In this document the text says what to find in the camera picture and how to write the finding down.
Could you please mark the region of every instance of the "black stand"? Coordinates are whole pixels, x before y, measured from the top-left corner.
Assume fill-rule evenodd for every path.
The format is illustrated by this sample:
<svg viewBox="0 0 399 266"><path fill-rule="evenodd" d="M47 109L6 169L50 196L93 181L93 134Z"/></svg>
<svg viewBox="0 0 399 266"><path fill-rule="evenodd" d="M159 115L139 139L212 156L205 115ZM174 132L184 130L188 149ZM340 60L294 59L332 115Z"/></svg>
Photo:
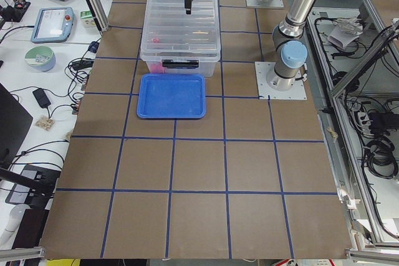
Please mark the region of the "black stand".
<svg viewBox="0 0 399 266"><path fill-rule="evenodd" d="M6 198L8 204L27 204L44 209L54 192L60 171L27 164L21 174L0 168L0 179L15 183Z"/></svg>

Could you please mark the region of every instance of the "metal shelf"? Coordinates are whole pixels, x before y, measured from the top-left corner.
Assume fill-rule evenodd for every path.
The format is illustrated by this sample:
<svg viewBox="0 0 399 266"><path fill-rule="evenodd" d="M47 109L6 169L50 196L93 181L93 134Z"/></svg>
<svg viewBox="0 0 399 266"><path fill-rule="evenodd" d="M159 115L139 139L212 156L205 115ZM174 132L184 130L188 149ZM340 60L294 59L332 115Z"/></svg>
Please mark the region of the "metal shelf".
<svg viewBox="0 0 399 266"><path fill-rule="evenodd" d="M359 218L363 217L367 218L368 223L370 224L372 230L373 241L375 244L399 247L399 241L388 236L378 224L377 215L373 210L373 199L368 192L367 185L362 174L362 168L359 163L362 155L360 142L358 140L358 136L355 130L352 128L347 118L344 106L342 105L341 100L339 99L340 94L337 93L334 95L334 84L332 82L330 73L331 72L334 73L335 71L330 71L330 65L327 63L328 59L330 63L333 64L335 69L337 69L338 71L354 72L353 70L356 70L356 66L361 64L362 58L333 59L332 53L336 52L336 50L333 47L329 46L327 42L325 42L326 41L325 37L322 40L327 55L324 54L323 47L320 44L320 40L318 38L318 34L314 26L314 21L318 17L320 17L320 14L321 16L327 15L328 17L331 18L355 17L359 15L359 11L356 9L314 8L308 17L308 28L312 36L315 50L319 57L320 68L322 70L327 85L327 93L329 94L330 101L333 104L334 110L336 112L336 117L339 124L340 132L348 155L347 157L348 162L352 166L352 169L348 170L346 165L341 165L341 168L343 169L342 172L344 172L345 169L349 172L353 171L356 181L358 182L358 186L356 186L356 188L348 188L348 189L352 189L352 193L353 191L355 192L357 190L360 191L364 208L367 212L367 215L365 215L364 213L360 213ZM333 28L334 25L328 21L327 22L322 21L318 25L319 32L324 32L326 34L329 34ZM361 36L360 41L363 44L369 46L371 41L375 38L375 36L379 32L379 30L382 29L383 27L378 28L378 26L376 26L376 28L377 30L369 29L364 35ZM396 52L394 51L391 52L390 63L394 65L396 69L398 69L397 63L394 59L395 53ZM364 76L360 78L360 86L361 86L360 93L362 95L369 95L381 99L384 98L386 99L387 97L399 97L399 90L397 89L399 79L394 77L389 71L387 71L382 64L376 65L373 75L370 77L370 79L368 79L368 74L370 72L371 69L367 71L367 73ZM393 141L395 145L397 145L397 147L399 147L399 133L392 134L392 136L390 136L390 139ZM397 160L399 160L398 149L395 150L394 155L397 158ZM367 178L371 183L374 184L373 187L376 189L376 192L379 194L378 201L381 202L380 206L381 210L379 210L381 217L383 219L399 217L399 208L392 207L393 206L392 204L390 205L388 204L389 202L390 203L398 202L399 199L398 182L395 180L380 179L372 176L371 174L368 175ZM345 183L351 184L351 181L352 180L349 176L348 181Z"/></svg>

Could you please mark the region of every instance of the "black power brick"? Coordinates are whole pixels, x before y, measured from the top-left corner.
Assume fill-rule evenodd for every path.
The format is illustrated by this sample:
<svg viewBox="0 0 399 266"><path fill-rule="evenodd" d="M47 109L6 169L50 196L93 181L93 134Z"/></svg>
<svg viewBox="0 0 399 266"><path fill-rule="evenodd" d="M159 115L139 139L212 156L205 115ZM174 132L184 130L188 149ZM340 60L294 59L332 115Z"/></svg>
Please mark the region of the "black power brick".
<svg viewBox="0 0 399 266"><path fill-rule="evenodd" d="M372 121L369 128L373 135L380 136L387 130L399 129L399 115L395 113L370 112L368 117Z"/></svg>
<svg viewBox="0 0 399 266"><path fill-rule="evenodd" d="M82 59L82 60L78 60L76 62L72 62L70 66L75 71L80 71L80 70L83 70L83 69L87 69L87 68L93 67L93 63L94 63L94 59Z"/></svg>

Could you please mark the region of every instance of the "power adapter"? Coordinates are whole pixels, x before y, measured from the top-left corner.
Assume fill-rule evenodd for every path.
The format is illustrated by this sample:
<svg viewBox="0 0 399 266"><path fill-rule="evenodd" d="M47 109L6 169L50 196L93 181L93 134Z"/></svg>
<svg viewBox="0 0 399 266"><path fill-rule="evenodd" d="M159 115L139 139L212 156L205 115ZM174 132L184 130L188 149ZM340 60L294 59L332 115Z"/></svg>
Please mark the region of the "power adapter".
<svg viewBox="0 0 399 266"><path fill-rule="evenodd" d="M93 63L94 63L94 59L82 59L82 60L78 60L76 62L72 62L70 66L75 71L80 71L80 70L83 70L83 69L87 69L87 68L93 67Z"/></svg>
<svg viewBox="0 0 399 266"><path fill-rule="evenodd" d="M51 105L51 102L47 97L46 93L44 92L43 88L38 88L37 90L34 90L32 93L41 108L47 108L48 106Z"/></svg>

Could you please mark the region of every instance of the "white box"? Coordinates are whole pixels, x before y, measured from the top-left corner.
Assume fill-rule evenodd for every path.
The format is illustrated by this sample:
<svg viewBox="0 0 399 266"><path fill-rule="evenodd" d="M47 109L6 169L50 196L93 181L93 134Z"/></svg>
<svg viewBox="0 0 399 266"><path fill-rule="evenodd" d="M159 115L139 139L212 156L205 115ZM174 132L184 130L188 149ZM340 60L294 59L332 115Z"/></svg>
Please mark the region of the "white box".
<svg viewBox="0 0 399 266"><path fill-rule="evenodd" d="M140 57L151 73L212 76L220 60L218 0L147 0Z"/></svg>

